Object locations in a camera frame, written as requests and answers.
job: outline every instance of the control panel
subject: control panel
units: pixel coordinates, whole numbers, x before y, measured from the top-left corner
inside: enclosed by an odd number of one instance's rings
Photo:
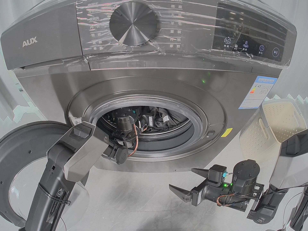
[[[223,0],[77,0],[76,11],[84,55],[223,51],[278,63],[288,33],[275,17]]]
[[[218,3],[213,49],[281,61],[287,29],[255,12]]]
[[[294,25],[248,1],[255,0],[52,0],[15,21],[0,40],[9,70],[148,53],[288,66]]]

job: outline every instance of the aux logo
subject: aux logo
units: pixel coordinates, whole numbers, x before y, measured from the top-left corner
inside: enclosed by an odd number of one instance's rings
[[[27,39],[27,41],[24,41],[22,47],[28,46],[33,43],[37,43],[36,36],[34,38],[31,38],[30,40]]]

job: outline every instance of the yellow warning sticker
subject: yellow warning sticker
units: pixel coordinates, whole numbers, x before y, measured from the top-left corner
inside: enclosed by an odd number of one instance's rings
[[[224,134],[222,135],[222,137],[227,137],[228,134],[231,133],[232,129],[233,129],[233,128],[228,128],[228,129],[224,132]]]

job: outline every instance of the program selection knob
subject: program selection knob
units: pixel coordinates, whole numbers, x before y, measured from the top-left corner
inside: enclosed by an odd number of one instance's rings
[[[146,4],[126,2],[111,15],[109,28],[120,43],[141,45],[155,36],[157,17]]]

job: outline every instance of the plastic wrap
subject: plastic wrap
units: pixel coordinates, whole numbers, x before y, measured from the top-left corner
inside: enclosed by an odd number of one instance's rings
[[[157,33],[144,45],[124,45],[110,32],[113,11],[126,2],[147,4],[157,16]],[[243,0],[77,0],[76,11],[87,59],[99,53],[105,59],[123,60],[145,54],[179,54],[283,68],[290,63],[296,39],[293,25]]]

